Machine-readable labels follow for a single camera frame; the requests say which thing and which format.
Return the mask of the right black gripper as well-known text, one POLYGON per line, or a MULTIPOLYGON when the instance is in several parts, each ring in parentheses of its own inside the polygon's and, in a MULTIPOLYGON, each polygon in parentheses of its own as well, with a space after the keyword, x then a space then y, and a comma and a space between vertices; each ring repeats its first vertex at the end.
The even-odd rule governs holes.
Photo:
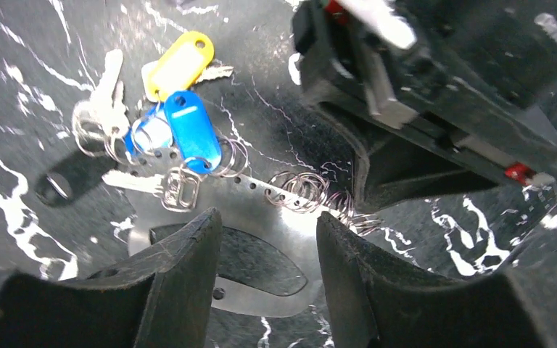
POLYGON ((557 180, 557 1, 302 1, 292 37, 356 210, 557 180))

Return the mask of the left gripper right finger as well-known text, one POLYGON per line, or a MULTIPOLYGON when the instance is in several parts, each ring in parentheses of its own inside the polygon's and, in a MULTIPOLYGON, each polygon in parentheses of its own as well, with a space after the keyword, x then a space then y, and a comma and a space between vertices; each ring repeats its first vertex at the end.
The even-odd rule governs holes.
POLYGON ((394 256, 327 212, 316 240, 336 347, 557 347, 557 265, 459 281, 394 256))

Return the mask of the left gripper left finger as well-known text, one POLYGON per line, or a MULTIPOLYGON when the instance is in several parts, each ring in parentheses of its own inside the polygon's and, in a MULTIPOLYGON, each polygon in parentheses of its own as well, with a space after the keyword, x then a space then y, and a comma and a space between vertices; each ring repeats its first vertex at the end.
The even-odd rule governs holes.
POLYGON ((203 347, 222 231, 210 208, 85 279, 0 270, 0 347, 203 347))

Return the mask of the black key tag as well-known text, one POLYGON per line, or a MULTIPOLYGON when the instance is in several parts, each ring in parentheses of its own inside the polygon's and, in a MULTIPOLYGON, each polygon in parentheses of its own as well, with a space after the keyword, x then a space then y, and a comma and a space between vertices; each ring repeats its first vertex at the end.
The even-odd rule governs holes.
POLYGON ((43 204, 64 207, 96 188, 102 176, 116 167, 111 158, 89 157, 78 150, 40 174, 33 191, 43 204))

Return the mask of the blue key tag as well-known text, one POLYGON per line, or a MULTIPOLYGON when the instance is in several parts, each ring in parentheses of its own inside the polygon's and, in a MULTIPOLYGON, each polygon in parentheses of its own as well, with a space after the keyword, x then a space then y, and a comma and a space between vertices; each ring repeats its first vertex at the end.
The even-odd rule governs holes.
POLYGON ((199 174, 211 173, 219 166, 222 151, 202 100, 192 91, 177 91, 167 98, 164 110, 189 168, 199 174))

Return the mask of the silver key with ring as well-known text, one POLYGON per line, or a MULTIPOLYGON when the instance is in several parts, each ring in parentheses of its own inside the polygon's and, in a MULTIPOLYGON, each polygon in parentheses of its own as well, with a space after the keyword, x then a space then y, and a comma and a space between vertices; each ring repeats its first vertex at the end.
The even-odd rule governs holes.
POLYGON ((100 157, 112 152, 117 140, 130 130, 124 105, 124 83, 119 79, 123 51, 105 54, 104 73, 88 99, 76 103, 72 113, 73 136, 81 152, 100 157))

